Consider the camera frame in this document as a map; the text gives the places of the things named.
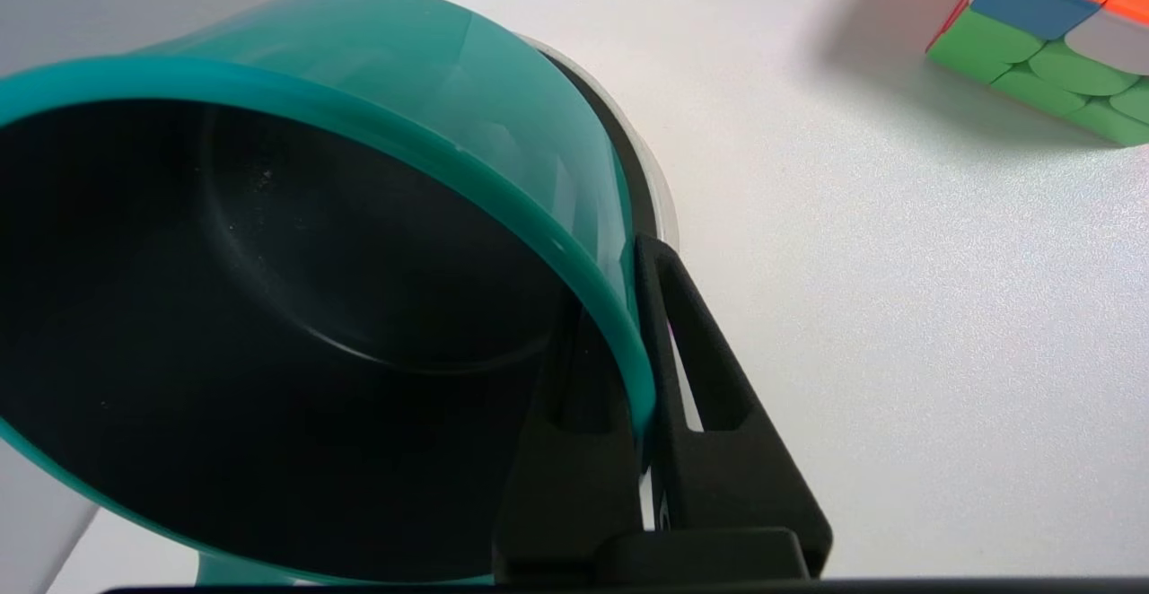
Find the white tabletop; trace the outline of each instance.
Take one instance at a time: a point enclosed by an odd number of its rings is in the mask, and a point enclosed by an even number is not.
[[[926,65],[956,0],[452,1],[648,140],[827,576],[1149,573],[1149,149]],[[179,551],[105,511],[53,593]]]

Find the teal plastic rim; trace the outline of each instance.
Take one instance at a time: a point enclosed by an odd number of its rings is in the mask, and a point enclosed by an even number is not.
[[[469,37],[472,33],[479,33],[479,38],[500,41],[500,39],[504,39],[502,34],[506,34],[514,39],[517,45],[530,49],[530,53],[540,61],[543,61],[542,55],[538,55],[520,39],[515,38],[512,33],[485,18],[475,16],[470,10],[460,9],[458,6],[449,5],[442,0],[400,1],[403,5],[402,11],[406,14],[410,13],[412,3],[418,5],[419,8],[426,6],[427,14],[440,13],[440,10],[442,14],[452,14],[453,21],[457,21],[460,14],[466,14],[469,24],[465,31]],[[244,63],[241,60],[240,62],[231,62],[224,57],[202,57],[195,53],[198,46],[208,41],[208,39],[202,38],[202,34],[211,31],[226,33],[237,23],[241,25],[241,29],[250,29],[253,23],[260,22],[261,13],[264,16],[270,14],[275,18],[276,14],[283,16],[285,10],[286,13],[299,13],[300,5],[316,6],[323,13],[332,10],[331,0],[282,0],[278,2],[278,8],[276,5],[277,2],[270,2],[261,9],[249,10],[249,13],[232,21],[209,26],[203,32],[190,34],[185,39],[176,39],[176,41],[165,43],[165,45],[157,47],[149,47],[149,49],[138,54],[107,55],[106,57],[54,63],[54,65],[46,65],[9,76],[7,79],[0,79],[0,126],[37,115],[37,113],[54,110],[54,108],[102,102],[103,100],[192,100],[192,102],[246,108],[247,110],[300,121],[300,123],[324,129],[346,139],[380,149],[392,157],[398,157],[408,165],[412,165],[414,169],[455,190],[496,221],[503,223],[508,230],[517,234],[545,260],[562,278],[563,283],[579,296],[592,319],[599,324],[619,365],[631,406],[633,432],[638,442],[641,443],[654,412],[654,380],[634,308],[633,261],[631,260],[633,232],[629,221],[630,207],[625,193],[625,180],[622,177],[617,159],[614,160],[614,173],[620,190],[618,202],[622,206],[617,208],[623,215],[624,224],[622,227],[625,231],[625,242],[618,260],[608,264],[610,269],[606,270],[602,260],[593,257],[595,252],[588,252],[585,244],[580,242],[574,234],[578,225],[561,223],[561,219],[554,215],[554,207],[540,206],[537,192],[534,196],[531,196],[531,190],[524,188],[522,180],[516,184],[508,178],[506,165],[500,169],[500,165],[489,161],[489,157],[485,160],[484,156],[476,154],[475,142],[460,144],[457,139],[445,137],[444,129],[435,129],[448,124],[449,121],[457,123],[457,108],[452,107],[448,118],[440,121],[440,125],[435,125],[434,121],[431,121],[429,128],[425,115],[412,119],[410,113],[402,111],[403,108],[416,107],[411,105],[416,102],[414,99],[403,99],[402,102],[398,103],[400,111],[394,111],[393,108],[375,102],[378,99],[364,98],[363,94],[355,94],[355,92],[345,91],[332,86],[332,84],[309,79],[308,76],[293,76],[288,71],[291,67],[253,65],[253,63]],[[263,31],[265,26],[257,29]],[[193,55],[180,55],[182,52]],[[314,67],[314,63],[308,63],[308,67]],[[554,71],[554,76],[562,78],[557,70]],[[563,79],[562,84],[569,83]],[[574,91],[572,86],[570,92],[578,94],[578,91]],[[555,185],[561,186],[562,184],[556,182]],[[570,188],[577,191],[579,186],[571,184]],[[69,487],[111,511],[202,553],[221,554],[218,549],[206,547],[170,530],[161,529],[160,525],[109,501],[75,476],[65,472],[3,421],[0,421],[0,438],[8,440],[17,450]],[[278,565],[272,568],[308,580],[350,583],[329,576],[295,572]]]

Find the rubik's cube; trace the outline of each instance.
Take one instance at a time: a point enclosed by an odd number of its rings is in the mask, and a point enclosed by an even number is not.
[[[1149,0],[962,0],[927,53],[1120,145],[1149,144]]]

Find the gray wall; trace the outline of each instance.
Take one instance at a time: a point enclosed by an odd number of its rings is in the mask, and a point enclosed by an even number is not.
[[[267,0],[0,0],[0,76],[168,39]],[[0,592],[45,592],[93,512],[0,442]]]

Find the teal bowl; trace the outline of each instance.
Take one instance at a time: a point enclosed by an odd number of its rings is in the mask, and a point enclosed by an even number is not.
[[[427,511],[498,489],[560,293],[650,422],[619,157],[471,10],[276,0],[22,71],[0,148],[0,438],[205,583],[485,578],[495,504]]]

